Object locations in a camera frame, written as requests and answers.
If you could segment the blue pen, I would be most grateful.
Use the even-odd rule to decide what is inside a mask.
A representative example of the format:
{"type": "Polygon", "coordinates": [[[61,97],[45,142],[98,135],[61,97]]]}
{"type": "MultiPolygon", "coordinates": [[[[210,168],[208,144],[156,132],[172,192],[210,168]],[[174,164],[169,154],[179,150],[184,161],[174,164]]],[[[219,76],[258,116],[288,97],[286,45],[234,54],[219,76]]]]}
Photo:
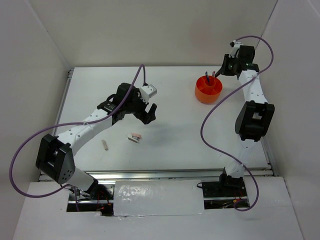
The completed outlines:
{"type": "Polygon", "coordinates": [[[209,76],[209,74],[208,74],[208,72],[206,71],[205,72],[205,78],[206,78],[206,84],[208,85],[208,86],[210,86],[210,83],[211,83],[211,81],[210,81],[210,76],[209,76]]]}

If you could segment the beige small eraser stick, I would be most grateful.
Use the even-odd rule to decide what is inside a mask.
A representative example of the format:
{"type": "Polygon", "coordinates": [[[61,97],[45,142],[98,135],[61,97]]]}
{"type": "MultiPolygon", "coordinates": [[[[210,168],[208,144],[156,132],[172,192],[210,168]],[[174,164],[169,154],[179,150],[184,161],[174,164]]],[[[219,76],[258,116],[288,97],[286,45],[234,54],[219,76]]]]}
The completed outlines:
{"type": "Polygon", "coordinates": [[[104,149],[105,149],[106,151],[108,151],[109,148],[108,148],[107,142],[106,142],[105,140],[102,140],[102,144],[103,144],[104,149]]]}

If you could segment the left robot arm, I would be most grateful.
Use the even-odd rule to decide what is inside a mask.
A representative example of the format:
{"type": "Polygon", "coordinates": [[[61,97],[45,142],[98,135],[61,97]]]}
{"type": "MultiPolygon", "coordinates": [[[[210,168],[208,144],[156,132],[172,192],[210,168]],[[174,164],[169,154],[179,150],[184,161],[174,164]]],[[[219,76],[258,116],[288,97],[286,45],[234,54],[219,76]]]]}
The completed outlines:
{"type": "Polygon", "coordinates": [[[100,132],[112,127],[125,115],[132,114],[147,125],[156,119],[157,105],[146,111],[151,97],[157,94],[153,85],[140,88],[121,83],[116,93],[100,103],[82,124],[56,136],[45,135],[40,142],[35,166],[59,185],[69,184],[88,200],[107,189],[98,180],[75,166],[74,156],[100,132]]]}

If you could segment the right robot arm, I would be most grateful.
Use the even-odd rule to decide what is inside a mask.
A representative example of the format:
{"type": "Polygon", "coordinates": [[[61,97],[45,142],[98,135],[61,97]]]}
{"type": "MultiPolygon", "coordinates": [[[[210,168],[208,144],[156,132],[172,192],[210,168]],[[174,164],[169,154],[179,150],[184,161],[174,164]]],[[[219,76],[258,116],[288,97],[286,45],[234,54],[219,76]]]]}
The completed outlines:
{"type": "Polygon", "coordinates": [[[255,48],[234,41],[231,52],[223,59],[218,71],[223,76],[236,76],[243,90],[244,105],[235,121],[241,150],[237,161],[230,162],[219,177],[218,190],[223,196],[230,196],[243,185],[245,165],[258,141],[266,135],[275,112],[275,106],[268,103],[264,96],[259,67],[253,63],[255,48]]]}

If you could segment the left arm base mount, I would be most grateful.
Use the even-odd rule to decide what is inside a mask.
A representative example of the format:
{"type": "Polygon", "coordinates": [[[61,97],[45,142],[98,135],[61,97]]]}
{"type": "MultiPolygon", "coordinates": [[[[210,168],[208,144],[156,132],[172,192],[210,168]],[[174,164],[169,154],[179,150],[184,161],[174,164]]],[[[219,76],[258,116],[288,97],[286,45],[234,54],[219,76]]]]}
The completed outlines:
{"type": "Polygon", "coordinates": [[[114,215],[115,180],[100,181],[97,190],[91,196],[80,189],[67,187],[69,190],[66,212],[89,213],[95,212],[100,216],[114,215]]]}

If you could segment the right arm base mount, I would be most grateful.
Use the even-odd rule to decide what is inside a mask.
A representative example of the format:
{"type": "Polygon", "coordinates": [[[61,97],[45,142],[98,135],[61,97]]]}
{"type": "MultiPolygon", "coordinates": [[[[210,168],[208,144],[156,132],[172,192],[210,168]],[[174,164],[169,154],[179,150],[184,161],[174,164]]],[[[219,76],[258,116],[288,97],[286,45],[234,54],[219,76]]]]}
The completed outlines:
{"type": "Polygon", "coordinates": [[[248,200],[245,183],[240,187],[224,186],[220,181],[201,181],[196,185],[202,190],[205,210],[232,209],[234,204],[238,208],[248,208],[248,200]]]}

